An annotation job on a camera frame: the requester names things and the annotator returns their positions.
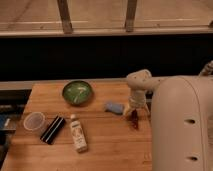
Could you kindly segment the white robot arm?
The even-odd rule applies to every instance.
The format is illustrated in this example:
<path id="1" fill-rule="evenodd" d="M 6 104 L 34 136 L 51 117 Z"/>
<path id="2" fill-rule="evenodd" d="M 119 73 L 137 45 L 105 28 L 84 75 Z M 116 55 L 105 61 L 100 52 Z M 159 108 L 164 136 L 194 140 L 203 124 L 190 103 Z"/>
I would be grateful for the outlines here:
<path id="1" fill-rule="evenodd" d="M 152 171 L 213 171 L 213 76 L 127 75 L 124 114 L 151 99 Z"/>

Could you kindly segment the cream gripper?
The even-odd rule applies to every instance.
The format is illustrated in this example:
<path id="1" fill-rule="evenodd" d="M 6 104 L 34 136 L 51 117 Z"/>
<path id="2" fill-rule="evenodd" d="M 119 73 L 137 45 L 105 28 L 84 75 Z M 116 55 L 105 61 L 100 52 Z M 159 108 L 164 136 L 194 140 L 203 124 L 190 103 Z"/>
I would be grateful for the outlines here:
<path id="1" fill-rule="evenodd" d="M 131 90 L 129 104 L 124 106 L 123 115 L 125 117 L 129 116 L 133 108 L 143 108 L 146 111 L 146 114 L 150 116 L 150 110 L 146 104 L 145 92 L 142 90 Z"/>

